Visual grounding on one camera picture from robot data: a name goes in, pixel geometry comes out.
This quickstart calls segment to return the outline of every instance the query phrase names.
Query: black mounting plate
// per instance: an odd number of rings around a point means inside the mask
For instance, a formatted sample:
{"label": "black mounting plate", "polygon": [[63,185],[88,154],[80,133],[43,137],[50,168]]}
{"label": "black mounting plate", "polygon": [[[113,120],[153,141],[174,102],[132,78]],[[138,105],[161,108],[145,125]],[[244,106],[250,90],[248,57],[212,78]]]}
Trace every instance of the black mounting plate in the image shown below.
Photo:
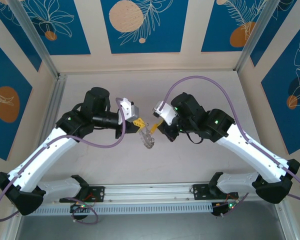
{"label": "black mounting plate", "polygon": [[[84,197],[77,198],[85,203],[103,203],[105,197],[105,187],[104,186],[89,186],[87,195]],[[74,201],[68,200],[66,198],[61,198],[60,203],[73,203]]]}
{"label": "black mounting plate", "polygon": [[[211,194],[208,184],[194,184],[192,185],[190,191],[194,196],[194,200],[226,200],[227,199],[226,193],[221,193],[218,196]],[[230,192],[229,194],[236,199],[239,198],[237,192]]]}

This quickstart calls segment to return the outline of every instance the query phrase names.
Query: gray floor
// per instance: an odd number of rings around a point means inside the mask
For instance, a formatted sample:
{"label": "gray floor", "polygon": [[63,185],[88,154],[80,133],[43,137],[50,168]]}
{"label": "gray floor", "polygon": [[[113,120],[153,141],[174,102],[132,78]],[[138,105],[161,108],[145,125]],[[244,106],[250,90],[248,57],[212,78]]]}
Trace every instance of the gray floor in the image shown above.
{"label": "gray floor", "polygon": [[28,216],[23,217],[16,239],[283,240],[285,238],[274,205],[265,202],[244,202],[224,219],[210,213],[104,215],[100,216],[97,225],[81,225],[74,223],[69,216]]}

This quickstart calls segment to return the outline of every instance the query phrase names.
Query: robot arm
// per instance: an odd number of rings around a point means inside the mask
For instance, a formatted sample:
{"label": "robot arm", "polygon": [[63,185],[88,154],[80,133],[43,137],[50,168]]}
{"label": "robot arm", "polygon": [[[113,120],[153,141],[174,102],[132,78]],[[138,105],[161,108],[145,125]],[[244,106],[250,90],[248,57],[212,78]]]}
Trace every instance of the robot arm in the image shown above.
{"label": "robot arm", "polygon": [[282,166],[277,166],[270,158],[246,142],[234,119],[220,109],[205,111],[196,99],[182,93],[160,110],[160,101],[154,108],[154,115],[162,117],[164,122],[158,127],[173,142],[179,134],[195,133],[201,140],[209,139],[226,147],[250,164],[256,172],[248,174],[227,174],[217,172],[209,183],[209,190],[216,197],[231,192],[257,193],[267,202],[277,204],[289,193],[292,177],[282,167],[294,174],[300,164],[295,160],[286,160],[266,149],[260,143],[247,136],[250,142],[273,156]]}
{"label": "robot arm", "polygon": [[[73,110],[65,113],[56,123],[47,139],[19,166],[8,174],[0,172],[0,188],[3,190],[14,177],[13,185],[6,192],[6,196],[17,207],[22,215],[35,211],[42,202],[52,202],[66,197],[85,198],[86,188],[89,186],[80,176],[75,175],[65,180],[42,182],[43,175],[53,164],[78,142],[72,138],[61,138],[47,147],[51,140],[72,135],[84,138],[97,129],[114,129],[115,138],[122,134],[122,123],[125,121],[126,133],[136,133],[140,128],[134,124],[139,118],[139,109],[133,102],[124,98],[120,104],[125,119],[119,112],[110,112],[109,92],[100,87],[89,90],[84,102]],[[30,163],[25,171],[18,175],[20,169],[40,150],[45,149]]]}

